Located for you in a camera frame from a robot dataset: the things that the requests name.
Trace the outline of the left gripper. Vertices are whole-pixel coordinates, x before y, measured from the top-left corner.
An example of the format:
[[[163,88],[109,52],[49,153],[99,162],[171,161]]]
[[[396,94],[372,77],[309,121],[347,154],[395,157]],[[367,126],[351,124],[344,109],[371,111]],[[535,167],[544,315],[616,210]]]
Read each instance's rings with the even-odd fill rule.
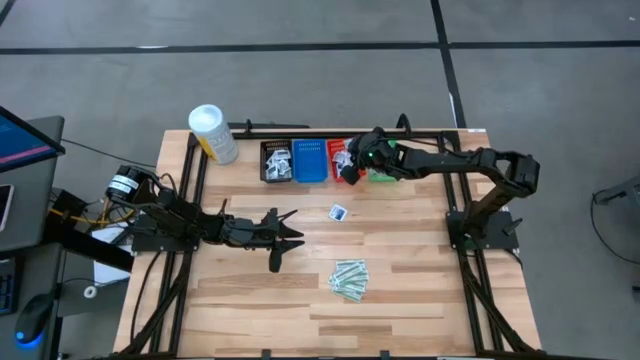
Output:
[[[270,231],[274,231],[278,238],[302,238],[304,234],[288,227],[284,221],[297,213],[292,210],[279,215],[277,208],[271,208],[266,215],[267,223],[256,225],[249,219],[236,218],[233,221],[233,245],[242,248],[271,248],[273,246]],[[278,273],[282,264],[282,256],[297,247],[304,245],[301,240],[276,241],[269,255],[269,271]]]

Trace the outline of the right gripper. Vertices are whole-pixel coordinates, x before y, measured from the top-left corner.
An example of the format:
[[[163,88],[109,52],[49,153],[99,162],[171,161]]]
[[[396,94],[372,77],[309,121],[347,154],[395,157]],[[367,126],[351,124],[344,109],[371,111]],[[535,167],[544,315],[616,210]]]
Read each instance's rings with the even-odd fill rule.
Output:
[[[381,127],[375,127],[370,132],[354,137],[348,145],[348,152],[351,156],[359,156],[362,152],[362,166],[356,160],[341,169],[344,181],[355,185],[366,175],[366,169],[377,176],[390,176],[396,154],[396,141],[386,139],[385,131]]]

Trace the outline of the green plastic basket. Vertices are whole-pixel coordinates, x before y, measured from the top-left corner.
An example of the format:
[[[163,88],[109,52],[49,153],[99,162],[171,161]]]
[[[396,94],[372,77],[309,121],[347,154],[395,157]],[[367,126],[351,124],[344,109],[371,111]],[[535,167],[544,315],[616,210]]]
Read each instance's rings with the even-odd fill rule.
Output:
[[[388,146],[393,150],[396,146],[395,140],[388,140]],[[367,176],[370,182],[396,182],[396,179],[392,176],[389,176],[383,167],[387,164],[389,157],[393,154],[393,151],[384,153],[380,155],[378,152],[375,152],[373,149],[369,149],[367,151],[367,160],[370,160],[374,163],[373,166],[367,167]]]

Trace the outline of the blue plastic basket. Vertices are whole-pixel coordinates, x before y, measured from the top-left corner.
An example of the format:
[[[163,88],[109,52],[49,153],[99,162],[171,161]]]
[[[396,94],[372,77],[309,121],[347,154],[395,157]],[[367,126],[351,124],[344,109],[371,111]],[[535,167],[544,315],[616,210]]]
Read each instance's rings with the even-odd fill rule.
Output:
[[[296,139],[293,141],[294,179],[298,183],[321,183],[328,177],[326,141]]]

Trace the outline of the black plastic basket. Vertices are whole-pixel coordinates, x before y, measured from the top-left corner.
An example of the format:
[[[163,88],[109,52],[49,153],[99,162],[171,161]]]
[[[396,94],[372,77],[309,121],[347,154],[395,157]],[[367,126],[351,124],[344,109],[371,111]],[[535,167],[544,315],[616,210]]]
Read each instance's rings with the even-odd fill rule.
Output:
[[[292,178],[289,180],[268,180],[266,177],[266,172],[268,171],[266,162],[272,156],[273,152],[278,149],[288,149],[291,153],[291,158],[288,159],[291,171]],[[263,141],[260,144],[260,165],[261,165],[261,173],[260,179],[265,183],[282,183],[289,182],[293,179],[293,153],[292,153],[292,144],[290,140],[272,140],[272,141]]]

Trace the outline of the black flat table clamp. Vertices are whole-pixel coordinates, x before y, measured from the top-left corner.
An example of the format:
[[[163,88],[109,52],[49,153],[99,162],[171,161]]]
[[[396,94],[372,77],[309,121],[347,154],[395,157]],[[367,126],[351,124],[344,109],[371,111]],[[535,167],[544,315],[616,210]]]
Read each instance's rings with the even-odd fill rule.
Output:
[[[278,124],[275,122],[270,123],[256,123],[247,119],[241,124],[241,129],[245,132],[251,132],[253,130],[274,130],[274,129],[309,129],[309,125],[302,124]]]

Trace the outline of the white yellow wipes canister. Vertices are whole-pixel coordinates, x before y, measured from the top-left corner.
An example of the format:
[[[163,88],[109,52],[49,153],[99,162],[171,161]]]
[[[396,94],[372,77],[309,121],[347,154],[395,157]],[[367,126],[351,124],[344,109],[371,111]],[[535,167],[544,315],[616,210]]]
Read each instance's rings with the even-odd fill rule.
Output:
[[[189,114],[188,124],[204,152],[216,164],[226,165],[236,160],[238,148],[220,108],[200,105]]]

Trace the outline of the white paper sheet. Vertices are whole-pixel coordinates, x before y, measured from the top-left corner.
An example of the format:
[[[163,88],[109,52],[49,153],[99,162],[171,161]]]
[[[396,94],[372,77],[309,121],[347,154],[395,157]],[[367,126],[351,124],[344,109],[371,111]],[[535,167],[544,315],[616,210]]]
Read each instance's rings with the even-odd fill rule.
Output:
[[[121,227],[109,227],[92,232],[92,236],[95,239],[109,244],[113,243],[119,235],[123,234],[124,228]],[[93,273],[95,282],[100,285],[128,280],[130,278],[129,272],[116,269],[98,261],[93,261]]]

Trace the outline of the black support beam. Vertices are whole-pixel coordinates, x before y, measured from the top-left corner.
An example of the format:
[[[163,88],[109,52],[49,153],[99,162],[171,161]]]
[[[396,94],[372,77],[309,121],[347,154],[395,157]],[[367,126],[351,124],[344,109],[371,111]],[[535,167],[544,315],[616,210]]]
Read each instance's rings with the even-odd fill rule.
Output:
[[[47,216],[42,242],[58,243],[67,251],[122,271],[130,272],[133,267],[134,257],[129,252],[82,233],[57,216]]]

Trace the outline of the dark grey lower desk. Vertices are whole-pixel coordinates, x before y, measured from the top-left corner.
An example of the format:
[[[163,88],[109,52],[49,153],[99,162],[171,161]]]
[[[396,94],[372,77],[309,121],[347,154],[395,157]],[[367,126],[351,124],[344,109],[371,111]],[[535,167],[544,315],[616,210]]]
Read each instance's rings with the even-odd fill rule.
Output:
[[[49,244],[26,249],[20,254],[19,293],[16,311],[0,315],[0,360],[56,360],[62,321],[58,318],[59,301],[53,301],[41,336],[33,345],[22,345],[16,338],[16,323],[21,311],[36,295],[58,289],[61,280],[63,250]]]

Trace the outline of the black computer mouse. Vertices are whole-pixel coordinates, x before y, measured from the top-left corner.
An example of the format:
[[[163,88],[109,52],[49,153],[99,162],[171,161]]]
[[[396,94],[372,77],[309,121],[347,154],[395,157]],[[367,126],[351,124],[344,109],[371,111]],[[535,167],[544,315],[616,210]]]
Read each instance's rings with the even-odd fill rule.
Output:
[[[55,294],[39,294],[28,301],[16,324],[14,338],[21,347],[34,347],[40,341],[51,315]]]

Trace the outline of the grey stand leg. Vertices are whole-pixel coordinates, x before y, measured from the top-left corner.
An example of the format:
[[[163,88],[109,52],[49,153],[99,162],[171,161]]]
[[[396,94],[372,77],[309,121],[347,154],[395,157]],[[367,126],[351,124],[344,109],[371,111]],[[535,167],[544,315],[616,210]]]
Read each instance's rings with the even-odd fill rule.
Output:
[[[594,194],[597,205],[608,205],[611,201],[620,198],[626,198],[632,206],[640,208],[640,175]]]

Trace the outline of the smartphone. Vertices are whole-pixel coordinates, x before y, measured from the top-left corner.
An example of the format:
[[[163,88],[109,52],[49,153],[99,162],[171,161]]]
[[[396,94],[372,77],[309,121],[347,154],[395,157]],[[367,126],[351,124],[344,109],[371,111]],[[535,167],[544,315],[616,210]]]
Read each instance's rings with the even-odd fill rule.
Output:
[[[13,185],[0,185],[0,232],[2,232],[8,220],[15,187]]]

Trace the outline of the monitor with blue screen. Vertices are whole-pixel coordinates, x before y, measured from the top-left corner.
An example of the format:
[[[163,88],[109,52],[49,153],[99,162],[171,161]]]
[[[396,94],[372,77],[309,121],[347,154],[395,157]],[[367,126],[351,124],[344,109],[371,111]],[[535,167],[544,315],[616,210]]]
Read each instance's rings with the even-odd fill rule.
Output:
[[[0,106],[0,173],[62,156],[66,149]]]

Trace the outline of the black keyboard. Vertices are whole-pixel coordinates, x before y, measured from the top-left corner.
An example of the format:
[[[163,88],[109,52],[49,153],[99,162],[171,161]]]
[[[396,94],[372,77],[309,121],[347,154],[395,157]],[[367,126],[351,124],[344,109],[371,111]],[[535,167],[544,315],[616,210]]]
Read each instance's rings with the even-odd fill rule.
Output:
[[[0,274],[0,315],[8,315],[16,308],[16,279],[13,274]]]

